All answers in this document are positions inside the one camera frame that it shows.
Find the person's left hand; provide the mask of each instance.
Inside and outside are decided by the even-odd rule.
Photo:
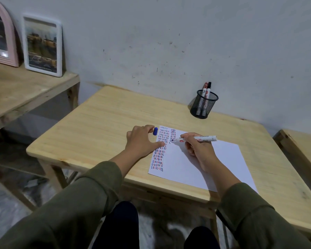
[[[138,159],[148,155],[159,147],[165,146],[162,141],[150,142],[149,133],[152,133],[153,125],[134,126],[132,131],[127,132],[127,145],[125,150],[135,154]]]

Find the green shirt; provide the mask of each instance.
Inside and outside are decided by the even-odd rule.
[[[0,239],[0,248],[87,248],[100,218],[118,200],[122,174],[102,162],[79,177]],[[245,183],[233,185],[217,215],[245,248],[311,248],[309,240]]]

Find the table top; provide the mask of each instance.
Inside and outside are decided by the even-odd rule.
[[[0,117],[62,84],[68,83],[68,89],[78,82],[79,77],[75,73],[66,72],[58,78],[26,70],[24,65],[12,67],[0,64]]]
[[[291,224],[311,231],[310,189],[256,122],[215,112],[200,120],[186,105],[106,86],[35,140],[27,153],[86,171],[121,152],[126,132],[146,124],[214,134],[238,144],[259,194]],[[125,180],[201,202],[219,200],[217,193],[149,175],[151,157],[141,159]]]
[[[307,161],[307,166],[311,169],[311,134],[289,129],[282,129],[280,133],[295,146],[296,155]]]

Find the pen holder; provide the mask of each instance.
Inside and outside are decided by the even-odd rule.
[[[207,99],[202,96],[202,92],[203,90],[197,91],[197,97],[190,109],[190,113],[199,119],[206,119],[219,97],[215,93],[210,92],[209,98]]]

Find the blue marker cap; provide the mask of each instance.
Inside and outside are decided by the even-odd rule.
[[[158,133],[158,128],[155,127],[154,130],[153,130],[153,135],[157,135],[157,133]]]

